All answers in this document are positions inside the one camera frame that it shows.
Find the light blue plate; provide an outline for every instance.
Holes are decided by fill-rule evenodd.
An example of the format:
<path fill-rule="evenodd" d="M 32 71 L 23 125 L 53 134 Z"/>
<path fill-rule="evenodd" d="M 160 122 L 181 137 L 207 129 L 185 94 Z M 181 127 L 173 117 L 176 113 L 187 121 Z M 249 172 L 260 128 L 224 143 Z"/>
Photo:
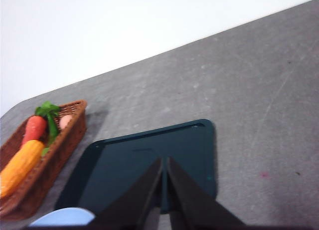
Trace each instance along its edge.
<path fill-rule="evenodd" d="M 58 209 L 40 217 L 30 224 L 31 227 L 43 226 L 84 226 L 87 225 L 95 215 L 83 208 Z"/>

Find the yellow corn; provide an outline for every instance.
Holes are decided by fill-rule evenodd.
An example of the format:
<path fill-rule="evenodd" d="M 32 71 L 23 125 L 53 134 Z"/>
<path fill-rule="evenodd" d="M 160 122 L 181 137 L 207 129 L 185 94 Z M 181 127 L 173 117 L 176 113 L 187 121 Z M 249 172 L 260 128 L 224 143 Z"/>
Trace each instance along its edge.
<path fill-rule="evenodd" d="M 11 195 L 31 169 L 39 162 L 44 144 L 38 140 L 27 141 L 1 171 L 0 198 Z"/>

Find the orange carrot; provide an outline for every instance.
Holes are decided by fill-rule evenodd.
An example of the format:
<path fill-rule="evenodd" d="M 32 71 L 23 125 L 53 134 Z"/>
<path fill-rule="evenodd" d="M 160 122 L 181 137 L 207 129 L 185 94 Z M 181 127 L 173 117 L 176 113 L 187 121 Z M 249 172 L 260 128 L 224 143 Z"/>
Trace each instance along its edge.
<path fill-rule="evenodd" d="M 25 127 L 25 135 L 21 147 L 29 140 L 38 140 L 44 133 L 45 128 L 46 121 L 41 116 L 30 117 Z"/>

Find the red stain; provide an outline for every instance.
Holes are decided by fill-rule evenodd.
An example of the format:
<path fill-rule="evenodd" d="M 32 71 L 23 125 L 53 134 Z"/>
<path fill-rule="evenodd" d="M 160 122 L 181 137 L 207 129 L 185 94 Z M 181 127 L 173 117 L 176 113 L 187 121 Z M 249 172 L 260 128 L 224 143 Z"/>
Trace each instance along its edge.
<path fill-rule="evenodd" d="M 262 179 L 268 179 L 269 178 L 269 173 L 268 172 L 261 172 L 260 173 L 260 177 Z"/>

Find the green leaves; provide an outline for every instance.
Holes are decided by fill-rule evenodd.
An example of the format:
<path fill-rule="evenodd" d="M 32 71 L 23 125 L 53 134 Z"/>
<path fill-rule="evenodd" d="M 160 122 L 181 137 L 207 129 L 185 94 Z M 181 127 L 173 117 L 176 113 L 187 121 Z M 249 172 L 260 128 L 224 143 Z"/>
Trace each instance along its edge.
<path fill-rule="evenodd" d="M 35 115 L 42 117 L 47 117 L 50 115 L 52 118 L 55 118 L 59 115 L 60 107 L 52 104 L 50 101 L 45 101 L 41 107 L 35 109 Z"/>
<path fill-rule="evenodd" d="M 46 155 L 46 153 L 49 151 L 49 147 L 46 147 L 42 150 L 41 156 L 43 157 L 44 155 Z"/>
<path fill-rule="evenodd" d="M 59 130 L 54 122 L 54 118 L 59 116 L 60 107 L 52 104 L 49 101 L 45 101 L 40 107 L 35 109 L 35 115 L 46 118 L 49 127 L 49 137 L 47 141 L 47 148 L 43 149 L 42 156 L 44 156 L 49 146 L 54 142 L 56 136 L 59 134 Z"/>

